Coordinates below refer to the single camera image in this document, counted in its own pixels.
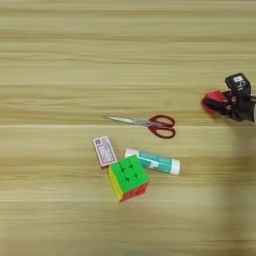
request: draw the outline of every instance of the table surface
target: table surface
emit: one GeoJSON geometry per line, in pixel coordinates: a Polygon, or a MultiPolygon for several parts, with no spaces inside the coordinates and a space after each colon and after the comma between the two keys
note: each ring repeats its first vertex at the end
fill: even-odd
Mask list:
{"type": "Polygon", "coordinates": [[[0,255],[256,254],[256,129],[204,93],[256,85],[256,1],[0,2],[0,255]],[[177,136],[105,119],[176,119],[177,136]],[[181,160],[118,203],[92,139],[181,160]]]}

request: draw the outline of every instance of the scissor blade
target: scissor blade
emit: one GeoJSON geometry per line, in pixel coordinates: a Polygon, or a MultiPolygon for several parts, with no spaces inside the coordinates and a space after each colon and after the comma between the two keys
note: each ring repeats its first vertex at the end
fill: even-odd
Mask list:
{"type": "Polygon", "coordinates": [[[119,117],[119,116],[106,116],[106,118],[109,118],[114,121],[125,122],[129,124],[136,124],[136,120],[132,118],[119,117]]]}

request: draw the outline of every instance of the green cube face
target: green cube face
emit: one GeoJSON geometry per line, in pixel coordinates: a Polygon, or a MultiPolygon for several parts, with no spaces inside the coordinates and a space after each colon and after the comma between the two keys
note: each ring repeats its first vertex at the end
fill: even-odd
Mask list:
{"type": "Polygon", "coordinates": [[[110,168],[123,194],[149,183],[149,177],[137,156],[125,158],[118,163],[112,164],[110,168]]]}

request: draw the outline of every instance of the red scissors handle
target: red scissors handle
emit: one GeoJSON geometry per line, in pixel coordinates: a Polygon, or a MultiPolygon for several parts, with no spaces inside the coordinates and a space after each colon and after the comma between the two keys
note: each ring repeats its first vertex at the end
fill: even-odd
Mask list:
{"type": "Polygon", "coordinates": [[[149,119],[150,122],[155,123],[155,124],[161,124],[162,127],[159,127],[157,125],[152,125],[149,126],[148,129],[155,134],[157,137],[162,138],[162,139],[172,139],[176,135],[176,131],[173,128],[175,125],[175,120],[170,117],[170,116],[165,116],[165,115],[156,115],[153,116],[152,118],[149,119]],[[164,118],[170,121],[170,123],[165,123],[159,121],[160,118],[164,118]],[[162,135],[158,131],[169,131],[170,135],[162,135]]]}

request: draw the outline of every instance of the yellow cube face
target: yellow cube face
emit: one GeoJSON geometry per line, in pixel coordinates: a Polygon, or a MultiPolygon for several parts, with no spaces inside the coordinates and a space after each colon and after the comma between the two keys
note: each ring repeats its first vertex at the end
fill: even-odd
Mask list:
{"type": "Polygon", "coordinates": [[[122,200],[124,193],[122,192],[122,189],[121,189],[119,183],[117,182],[117,179],[116,179],[115,175],[113,174],[113,170],[111,169],[111,167],[109,168],[109,178],[110,178],[112,187],[113,187],[118,199],[122,200]]]}

